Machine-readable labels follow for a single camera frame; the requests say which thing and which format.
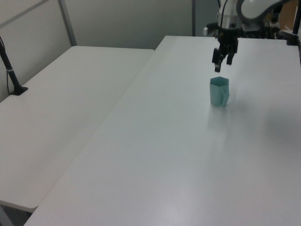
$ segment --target white wall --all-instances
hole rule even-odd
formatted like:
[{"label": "white wall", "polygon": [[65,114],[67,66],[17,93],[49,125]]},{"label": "white wall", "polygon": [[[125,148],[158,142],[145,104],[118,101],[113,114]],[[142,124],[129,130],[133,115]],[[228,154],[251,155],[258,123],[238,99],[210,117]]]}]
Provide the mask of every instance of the white wall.
[{"label": "white wall", "polygon": [[[70,48],[57,0],[49,0],[2,27],[0,36],[21,85]],[[0,101],[7,96],[6,69],[0,60]]]},{"label": "white wall", "polygon": [[217,0],[196,0],[196,36],[203,36],[203,28],[216,22]]},{"label": "white wall", "polygon": [[78,45],[155,49],[192,35],[191,0],[64,0]]}]

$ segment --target folded paper cup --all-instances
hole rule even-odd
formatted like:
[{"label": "folded paper cup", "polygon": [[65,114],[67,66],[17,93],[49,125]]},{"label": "folded paper cup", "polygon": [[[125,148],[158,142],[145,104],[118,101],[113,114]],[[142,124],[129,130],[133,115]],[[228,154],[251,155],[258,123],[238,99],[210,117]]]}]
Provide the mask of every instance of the folded paper cup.
[{"label": "folded paper cup", "polygon": [[229,79],[216,77],[210,80],[210,102],[213,106],[225,107],[229,96]]}]

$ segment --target white table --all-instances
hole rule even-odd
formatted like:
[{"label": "white table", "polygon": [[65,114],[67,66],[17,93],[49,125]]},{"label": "white table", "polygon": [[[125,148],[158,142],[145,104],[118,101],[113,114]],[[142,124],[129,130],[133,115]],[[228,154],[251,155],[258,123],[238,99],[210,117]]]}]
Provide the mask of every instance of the white table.
[{"label": "white table", "polygon": [[241,39],[217,74],[216,46],[165,37],[26,226],[301,225],[298,49]]},{"label": "white table", "polygon": [[73,47],[0,104],[0,204],[34,211],[153,50]]}]

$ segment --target cable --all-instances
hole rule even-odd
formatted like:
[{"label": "cable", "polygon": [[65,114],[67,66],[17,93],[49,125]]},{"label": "cable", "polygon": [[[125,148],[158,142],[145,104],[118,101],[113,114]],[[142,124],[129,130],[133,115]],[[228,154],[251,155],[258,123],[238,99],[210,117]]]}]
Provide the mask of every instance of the cable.
[{"label": "cable", "polygon": [[264,25],[265,25],[266,23],[268,23],[268,25],[269,25],[269,29],[270,29],[270,28],[271,28],[271,26],[270,26],[269,22],[268,22],[268,21],[264,22]]},{"label": "cable", "polygon": [[267,35],[268,39],[270,39],[271,26],[270,26],[270,24],[269,24],[268,21],[265,21],[265,22],[264,22],[264,26],[265,26],[266,23],[268,23],[268,25],[269,25],[269,29],[268,29],[268,32],[266,33],[266,35]]},{"label": "cable", "polygon": [[6,71],[6,86],[8,88],[8,95],[10,95],[9,87],[8,87],[8,71]]},{"label": "cable", "polygon": [[3,42],[2,38],[1,38],[1,36],[0,36],[0,42],[1,42],[1,46],[3,47],[3,49],[4,49],[4,51],[5,51],[4,42]]},{"label": "cable", "polygon": [[225,12],[225,8],[226,8],[226,4],[227,4],[228,0],[226,0],[224,7],[222,8],[222,18],[221,18],[221,28],[222,28],[222,21],[224,19],[224,12]]},{"label": "cable", "polygon": [[[5,46],[4,46],[4,42],[0,36],[0,44],[1,46],[3,47],[4,51],[5,51]],[[8,71],[6,70],[6,86],[8,88],[8,95],[10,95],[10,92],[9,92],[9,87],[8,87]]]}]

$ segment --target black stand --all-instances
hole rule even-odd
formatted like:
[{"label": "black stand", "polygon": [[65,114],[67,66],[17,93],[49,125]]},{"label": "black stand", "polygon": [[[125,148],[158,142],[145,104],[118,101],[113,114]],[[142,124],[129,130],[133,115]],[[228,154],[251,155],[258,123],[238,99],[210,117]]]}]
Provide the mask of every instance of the black stand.
[{"label": "black stand", "polygon": [[13,82],[14,84],[14,91],[11,92],[10,94],[11,95],[16,95],[16,96],[19,96],[21,95],[22,93],[24,93],[26,90],[28,90],[27,87],[22,87],[20,84],[19,84],[19,81],[16,77],[16,74],[14,72],[14,69],[13,67],[11,66],[10,64],[10,61],[8,59],[8,56],[5,52],[5,47],[4,47],[4,43],[2,41],[2,38],[0,37],[0,55],[1,55],[1,58],[2,58],[2,61],[6,67],[6,70],[10,76],[10,79],[11,81]]},{"label": "black stand", "polygon": [[300,21],[301,21],[301,1],[299,1],[298,10],[296,14],[295,23],[293,25],[293,32],[291,34],[286,32],[279,32],[279,36],[286,38],[286,44],[288,46],[298,46],[300,47],[299,37],[298,37],[298,31],[300,27]]}]

